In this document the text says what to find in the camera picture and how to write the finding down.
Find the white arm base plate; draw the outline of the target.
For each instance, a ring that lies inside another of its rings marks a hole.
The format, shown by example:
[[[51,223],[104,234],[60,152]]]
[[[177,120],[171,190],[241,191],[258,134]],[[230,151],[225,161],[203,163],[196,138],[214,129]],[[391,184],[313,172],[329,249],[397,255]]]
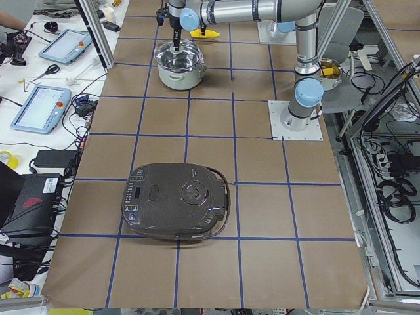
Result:
[[[268,113],[274,140],[323,141],[316,109],[301,119],[289,113],[289,101],[269,100]]]

